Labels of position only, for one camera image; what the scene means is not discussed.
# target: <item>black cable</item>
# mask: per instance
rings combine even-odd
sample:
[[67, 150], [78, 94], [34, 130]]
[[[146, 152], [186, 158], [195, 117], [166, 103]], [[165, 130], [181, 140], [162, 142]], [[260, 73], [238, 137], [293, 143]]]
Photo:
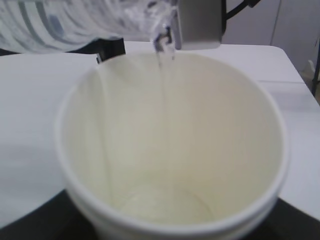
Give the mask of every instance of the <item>black cable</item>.
[[316, 91], [317, 91], [317, 86], [319, 84], [319, 73], [320, 73], [320, 44], [319, 44], [319, 49], [318, 49], [318, 57], [316, 60], [316, 66], [315, 66], [315, 73], [312, 79], [312, 88], [311, 88], [311, 93], [313, 96], [316, 96]]
[[232, 9], [230, 12], [226, 14], [226, 19], [230, 19], [240, 13], [243, 9], [245, 9], [248, 6], [248, 3], [246, 1], [243, 1], [238, 6], [236, 6], [234, 9]]

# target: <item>water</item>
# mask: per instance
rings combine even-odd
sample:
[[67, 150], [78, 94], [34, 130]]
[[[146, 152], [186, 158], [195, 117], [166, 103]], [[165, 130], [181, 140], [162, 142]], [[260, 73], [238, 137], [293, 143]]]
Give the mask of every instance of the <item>water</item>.
[[[211, 209], [196, 193], [181, 186], [176, 178], [175, 164], [177, 161], [173, 153], [175, 143], [172, 128], [176, 127], [177, 123], [172, 113], [176, 111], [175, 106], [177, 105], [172, 107], [172, 103], [176, 101], [177, 96], [171, 91], [177, 70], [174, 44], [169, 28], [166, 28], [153, 41], [160, 74], [161, 109], [159, 111], [161, 112], [162, 140], [159, 142], [162, 144], [165, 177], [162, 178], [162, 181], [151, 181], [134, 188], [121, 211], [132, 217], [157, 224], [199, 224], [213, 220]], [[182, 94], [184, 97], [187, 96], [186, 92], [182, 91]]]

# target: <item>plastic bottle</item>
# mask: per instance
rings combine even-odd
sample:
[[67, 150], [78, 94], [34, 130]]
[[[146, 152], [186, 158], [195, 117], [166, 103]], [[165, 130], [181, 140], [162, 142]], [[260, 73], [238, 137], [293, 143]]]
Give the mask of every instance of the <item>plastic bottle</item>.
[[52, 53], [99, 38], [153, 40], [173, 10], [170, 0], [0, 0], [0, 49]]

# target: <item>cup rim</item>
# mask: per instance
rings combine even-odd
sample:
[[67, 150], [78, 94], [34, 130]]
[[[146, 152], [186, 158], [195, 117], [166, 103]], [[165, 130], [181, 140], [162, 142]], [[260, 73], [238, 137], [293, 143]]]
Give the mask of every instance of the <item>cup rim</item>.
[[285, 121], [283, 119], [281, 111], [278, 105], [276, 104], [275, 100], [265, 89], [263, 89], [260, 86], [260, 84], [257, 81], [251, 79], [241, 70], [227, 63], [224, 63], [223, 61], [220, 61], [211, 57], [207, 57], [207, 56], [203, 56], [195, 53], [185, 53], [185, 52], [176, 53], [177, 55], [192, 55], [198, 58], [205, 58], [209, 61], [219, 62], [220, 64], [233, 69], [233, 71], [237, 72], [238, 74], [243, 75], [258, 91], [260, 91], [260, 93], [267, 100], [267, 102], [269, 103], [270, 107], [274, 112], [276, 122], [280, 129], [281, 143], [283, 146], [281, 160], [280, 160], [281, 161], [280, 167], [277, 170], [276, 177], [273, 179], [273, 181], [271, 182], [267, 190], [259, 198], [257, 198], [251, 205], [247, 206], [246, 208], [242, 209], [241, 211], [237, 212], [232, 216], [223, 218], [218, 221], [206, 222], [206, 223], [200, 223], [200, 224], [188, 224], [188, 225], [156, 224], [156, 223], [151, 223], [151, 222], [143, 221], [131, 216], [124, 215], [123, 213], [117, 211], [113, 207], [103, 203], [101, 200], [95, 197], [94, 194], [91, 193], [84, 185], [80, 183], [76, 174], [74, 174], [74, 172], [72, 171], [67, 155], [65, 154], [65, 149], [62, 146], [61, 139], [62, 139], [62, 129], [63, 129], [62, 126], [63, 126], [66, 112], [68, 110], [68, 105], [74, 93], [76, 92], [78, 86], [82, 82], [86, 81], [88, 79], [88, 76], [90, 76], [95, 72], [99, 72], [100, 69], [104, 67], [104, 65], [110, 63], [110, 61], [114, 61], [114, 59], [118, 60], [120, 58], [130, 58], [134, 56], [151, 55], [151, 54], [154, 54], [154, 53], [133, 53], [133, 54], [126, 54], [126, 55], [117, 56], [115, 58], [109, 59], [107, 62], [94, 67], [93, 69], [88, 71], [86, 74], [84, 74], [80, 78], [80, 80], [75, 84], [75, 86], [73, 86], [73, 88], [64, 97], [58, 109], [57, 117], [55, 119], [54, 141], [55, 141], [55, 146], [58, 154], [58, 161], [59, 161], [60, 168], [63, 172], [65, 180], [68, 182], [71, 188], [77, 193], [77, 195], [81, 196], [82, 201], [86, 205], [89, 205], [95, 212], [100, 213], [101, 215], [104, 216], [105, 219], [109, 219], [109, 221], [111, 221], [116, 225], [121, 226], [122, 228], [127, 228], [134, 231], [140, 231], [140, 232], [145, 232], [150, 234], [159, 233], [162, 235], [171, 235], [171, 236], [206, 235], [206, 234], [224, 232], [230, 228], [233, 228], [234, 226], [237, 226], [243, 222], [250, 220], [255, 216], [255, 214], [257, 214], [265, 206], [271, 203], [271, 199], [275, 197], [275, 194], [279, 192], [281, 186], [284, 183], [285, 177], [288, 172], [288, 166], [290, 161], [288, 130], [285, 125]]

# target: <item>black surface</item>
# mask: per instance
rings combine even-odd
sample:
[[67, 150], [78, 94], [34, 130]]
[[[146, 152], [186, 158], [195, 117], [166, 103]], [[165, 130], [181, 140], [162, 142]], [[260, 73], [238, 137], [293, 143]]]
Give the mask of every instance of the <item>black surface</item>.
[[[97, 240], [65, 191], [0, 230], [0, 240]], [[243, 240], [320, 240], [320, 222], [279, 199], [266, 220]]]
[[[116, 39], [116, 40], [98, 39], [78, 50], [70, 51], [69, 53], [99, 54], [103, 62], [115, 56], [126, 54], [126, 51], [125, 51], [125, 44], [123, 39]], [[0, 48], [0, 56], [13, 55], [13, 54], [18, 54], [18, 53], [7, 51]]]

